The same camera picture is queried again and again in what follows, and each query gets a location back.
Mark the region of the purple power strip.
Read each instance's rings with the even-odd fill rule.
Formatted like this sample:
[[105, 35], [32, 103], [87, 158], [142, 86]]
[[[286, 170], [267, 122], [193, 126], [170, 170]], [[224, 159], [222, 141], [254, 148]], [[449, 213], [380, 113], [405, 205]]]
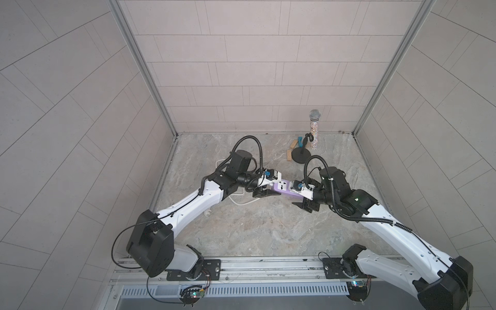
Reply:
[[301, 195], [300, 192], [292, 190], [292, 184], [292, 181], [280, 180], [272, 184], [272, 190], [283, 196], [302, 200], [304, 197]]

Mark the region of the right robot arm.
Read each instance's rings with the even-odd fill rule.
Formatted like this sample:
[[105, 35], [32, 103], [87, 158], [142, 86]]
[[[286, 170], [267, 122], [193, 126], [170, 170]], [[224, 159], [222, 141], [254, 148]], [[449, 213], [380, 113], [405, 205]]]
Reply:
[[342, 255], [346, 276], [382, 279], [410, 293], [425, 309], [469, 309], [474, 267], [466, 258], [453, 258], [426, 242], [368, 192], [352, 189], [345, 172], [330, 167], [323, 157], [309, 159], [324, 166], [319, 179], [311, 179], [305, 171], [303, 180], [290, 183], [291, 192], [303, 198], [298, 207], [311, 213], [326, 205], [343, 220], [374, 232], [407, 261], [399, 263], [355, 244]]

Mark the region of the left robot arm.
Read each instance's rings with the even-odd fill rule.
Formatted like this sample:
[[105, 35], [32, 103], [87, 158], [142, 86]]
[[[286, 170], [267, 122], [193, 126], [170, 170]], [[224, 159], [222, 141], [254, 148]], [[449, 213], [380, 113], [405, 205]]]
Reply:
[[195, 218], [239, 188], [252, 193], [256, 199], [278, 195], [272, 186], [281, 181], [282, 175], [274, 169], [265, 169], [262, 156], [256, 167], [249, 170], [253, 156], [239, 149], [240, 144], [249, 139], [262, 148], [258, 138], [244, 136], [214, 172], [202, 178], [198, 190], [158, 213], [144, 211], [136, 224], [129, 227], [132, 233], [126, 251], [149, 277], [154, 278], [164, 271], [182, 271], [190, 278], [199, 277], [204, 257], [190, 245], [175, 245], [174, 239]]

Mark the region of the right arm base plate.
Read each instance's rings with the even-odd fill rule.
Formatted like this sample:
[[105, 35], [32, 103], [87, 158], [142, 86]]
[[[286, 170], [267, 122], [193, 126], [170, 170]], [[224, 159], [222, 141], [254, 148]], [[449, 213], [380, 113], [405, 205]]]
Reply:
[[342, 258], [321, 258], [326, 279], [367, 279], [367, 275], [357, 271], [354, 275], [348, 275], [341, 264]]

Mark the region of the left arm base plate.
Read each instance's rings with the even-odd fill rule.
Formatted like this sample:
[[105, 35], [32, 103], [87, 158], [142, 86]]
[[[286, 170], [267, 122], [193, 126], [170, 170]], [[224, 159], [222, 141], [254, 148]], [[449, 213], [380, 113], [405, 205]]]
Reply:
[[220, 279], [221, 267], [221, 259], [205, 259], [198, 269], [198, 274], [196, 272], [170, 270], [167, 272], [167, 281], [217, 281]]

